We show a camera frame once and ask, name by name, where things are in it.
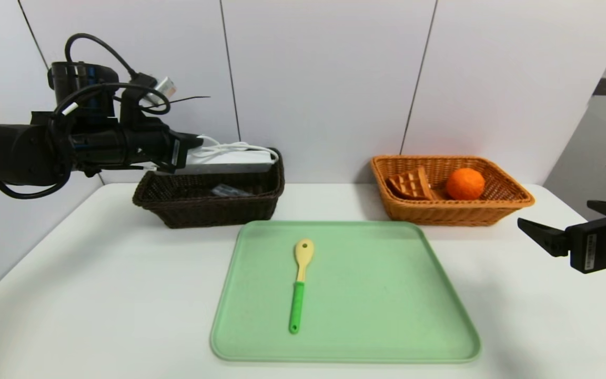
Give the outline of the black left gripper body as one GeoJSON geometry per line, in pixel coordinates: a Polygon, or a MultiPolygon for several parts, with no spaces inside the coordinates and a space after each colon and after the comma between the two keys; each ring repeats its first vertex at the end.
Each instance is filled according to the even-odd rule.
{"type": "Polygon", "coordinates": [[[124,119],[124,169],[144,170],[139,163],[154,163],[166,173],[183,167],[181,153],[185,137],[158,117],[124,119]]]}

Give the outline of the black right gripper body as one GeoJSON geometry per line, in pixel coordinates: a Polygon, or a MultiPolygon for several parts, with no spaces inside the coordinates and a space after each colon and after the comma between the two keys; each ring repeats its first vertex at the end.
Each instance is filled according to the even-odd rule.
{"type": "Polygon", "coordinates": [[[570,266],[583,274],[606,270],[606,217],[565,229],[570,266]]]}

